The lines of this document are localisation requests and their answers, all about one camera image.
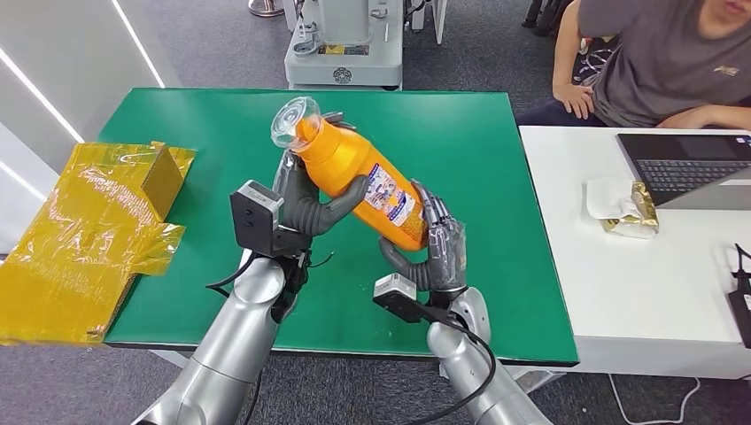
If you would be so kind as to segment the person's right hand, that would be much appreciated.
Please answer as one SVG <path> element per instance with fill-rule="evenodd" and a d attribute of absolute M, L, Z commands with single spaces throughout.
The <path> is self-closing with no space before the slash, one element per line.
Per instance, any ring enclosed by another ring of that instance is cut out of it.
<path fill-rule="evenodd" d="M 594 117 L 592 88 L 570 82 L 554 84 L 553 96 L 568 113 L 573 113 L 577 118 L 587 120 Z"/>

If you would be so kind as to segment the person's left hand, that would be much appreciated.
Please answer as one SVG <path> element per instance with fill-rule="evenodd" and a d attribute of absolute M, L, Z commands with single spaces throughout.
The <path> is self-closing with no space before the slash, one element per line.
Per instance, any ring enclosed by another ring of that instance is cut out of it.
<path fill-rule="evenodd" d="M 705 105 L 692 108 L 661 121 L 658 128 L 701 129 L 712 122 L 712 106 Z"/>

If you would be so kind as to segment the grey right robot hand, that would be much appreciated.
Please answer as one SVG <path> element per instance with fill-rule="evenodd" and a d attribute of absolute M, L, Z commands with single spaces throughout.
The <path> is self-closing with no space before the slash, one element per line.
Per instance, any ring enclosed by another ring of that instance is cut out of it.
<path fill-rule="evenodd" d="M 415 283 L 419 291 L 461 290 L 467 286 L 465 226 L 450 213 L 442 198 L 417 180 L 412 180 L 412 185 L 422 201 L 422 216 L 428 225 L 427 258 L 413 263 L 384 237 L 379 239 L 379 249 L 394 270 Z"/>

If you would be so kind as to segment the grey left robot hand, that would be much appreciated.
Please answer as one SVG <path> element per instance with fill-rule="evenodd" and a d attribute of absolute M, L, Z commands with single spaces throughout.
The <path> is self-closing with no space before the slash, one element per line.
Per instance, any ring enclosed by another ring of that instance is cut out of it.
<path fill-rule="evenodd" d="M 342 194 L 324 204 L 304 161 L 289 149 L 283 151 L 272 185 L 272 190 L 283 198 L 281 224 L 307 236 L 320 236 L 331 230 L 363 201 L 367 188 L 368 177 L 357 175 Z"/>

